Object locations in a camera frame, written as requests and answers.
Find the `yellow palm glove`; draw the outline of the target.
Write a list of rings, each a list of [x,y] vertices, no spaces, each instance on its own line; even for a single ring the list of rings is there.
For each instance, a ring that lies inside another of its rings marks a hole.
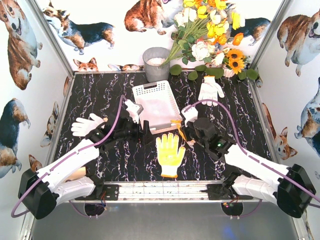
[[[157,160],[161,166],[161,176],[164,178],[178,177],[178,168],[186,152],[184,146],[179,146],[179,140],[180,137],[171,132],[156,138]]]

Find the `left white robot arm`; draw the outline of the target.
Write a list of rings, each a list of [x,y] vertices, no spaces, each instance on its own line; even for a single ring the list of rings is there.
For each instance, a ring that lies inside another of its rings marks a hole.
[[[27,169],[18,190],[19,202],[37,220],[48,216],[61,203],[91,195],[97,183],[84,175],[69,177],[90,161],[115,146],[117,142],[135,140],[142,145],[153,141],[149,121],[135,123],[131,117],[117,118],[113,125],[103,121],[92,128],[70,152],[37,171]]]

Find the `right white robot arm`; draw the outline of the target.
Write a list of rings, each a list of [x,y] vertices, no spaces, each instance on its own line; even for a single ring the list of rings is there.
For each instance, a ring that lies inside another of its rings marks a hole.
[[[184,120],[181,132],[187,141],[194,141],[213,160],[242,169],[251,174],[233,173],[224,181],[229,195],[250,196],[277,205],[287,215],[299,219],[316,195],[306,170],[294,164],[289,167],[242,150],[232,138],[217,133],[204,117]]]

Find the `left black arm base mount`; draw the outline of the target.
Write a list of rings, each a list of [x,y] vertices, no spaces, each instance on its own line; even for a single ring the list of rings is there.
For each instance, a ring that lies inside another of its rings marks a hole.
[[[97,201],[97,200],[106,200],[106,201],[117,201],[119,197],[119,188],[118,184],[106,184],[102,179],[98,178],[96,175],[88,175],[90,180],[93,181],[95,188],[93,192],[88,196],[81,196],[75,198],[77,201]]]

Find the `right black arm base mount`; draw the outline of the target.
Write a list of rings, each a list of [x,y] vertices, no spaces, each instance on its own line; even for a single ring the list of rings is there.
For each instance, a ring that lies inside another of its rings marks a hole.
[[[200,190],[201,193],[206,193],[209,200],[253,200],[254,198],[249,195],[238,194],[233,187],[236,178],[241,175],[232,172],[227,179],[222,183],[210,183],[206,185],[206,189]]]

